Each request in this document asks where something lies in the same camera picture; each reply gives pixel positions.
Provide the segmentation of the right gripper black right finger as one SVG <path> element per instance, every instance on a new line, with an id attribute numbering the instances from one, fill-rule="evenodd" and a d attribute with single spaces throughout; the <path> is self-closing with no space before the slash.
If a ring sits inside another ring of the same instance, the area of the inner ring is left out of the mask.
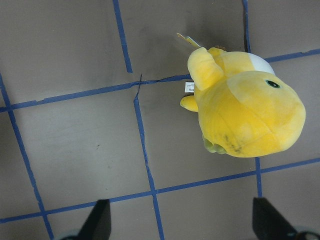
<path id="1" fill-rule="evenodd" d="M 298 231 L 265 198 L 255 197 L 252 201 L 252 229 L 259 240 L 318 240 L 314 231 Z"/>

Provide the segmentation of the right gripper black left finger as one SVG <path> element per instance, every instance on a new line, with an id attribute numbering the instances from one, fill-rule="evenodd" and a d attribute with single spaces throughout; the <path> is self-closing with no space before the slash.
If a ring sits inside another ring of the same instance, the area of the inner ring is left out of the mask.
<path id="1" fill-rule="evenodd" d="M 81 229 L 67 233 L 59 240 L 109 240 L 112 232 L 111 204 L 109 199 L 96 202 Z"/>

